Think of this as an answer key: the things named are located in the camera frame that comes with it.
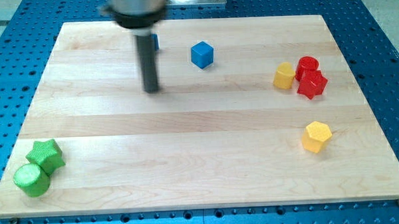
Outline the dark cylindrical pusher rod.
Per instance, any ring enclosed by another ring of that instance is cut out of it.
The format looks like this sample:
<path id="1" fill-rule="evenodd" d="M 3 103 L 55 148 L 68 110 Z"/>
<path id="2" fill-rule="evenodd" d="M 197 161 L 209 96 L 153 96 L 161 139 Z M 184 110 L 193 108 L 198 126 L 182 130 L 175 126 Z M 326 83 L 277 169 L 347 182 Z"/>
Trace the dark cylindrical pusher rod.
<path id="1" fill-rule="evenodd" d="M 135 36 L 138 51 L 138 60 L 142 76 L 143 90 L 147 93 L 156 93 L 160 89 L 156 68 L 156 51 L 153 34 Z"/>

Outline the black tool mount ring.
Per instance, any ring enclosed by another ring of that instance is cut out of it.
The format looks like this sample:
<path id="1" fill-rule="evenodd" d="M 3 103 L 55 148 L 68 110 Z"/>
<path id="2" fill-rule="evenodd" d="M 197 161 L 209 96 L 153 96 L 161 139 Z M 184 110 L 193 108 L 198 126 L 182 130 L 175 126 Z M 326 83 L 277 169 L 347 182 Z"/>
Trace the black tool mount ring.
<path id="1" fill-rule="evenodd" d="M 113 21 L 120 27 L 125 29 L 141 29 L 152 27 L 153 24 L 161 21 L 166 16 L 166 7 L 160 8 L 158 11 L 141 15 L 126 15 L 115 11 L 111 5 L 103 5 L 100 8 L 101 15 L 109 15 Z"/>

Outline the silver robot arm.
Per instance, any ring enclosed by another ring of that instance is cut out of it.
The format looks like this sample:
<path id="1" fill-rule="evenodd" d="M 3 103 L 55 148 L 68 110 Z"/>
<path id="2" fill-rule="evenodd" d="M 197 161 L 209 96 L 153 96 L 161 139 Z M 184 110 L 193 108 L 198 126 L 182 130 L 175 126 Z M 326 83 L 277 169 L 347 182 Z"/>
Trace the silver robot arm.
<path id="1" fill-rule="evenodd" d="M 108 15 L 119 26 L 131 30 L 137 46 L 143 90 L 158 92 L 160 85 L 152 27 L 165 17 L 165 0 L 107 0 L 99 9 L 101 15 Z"/>

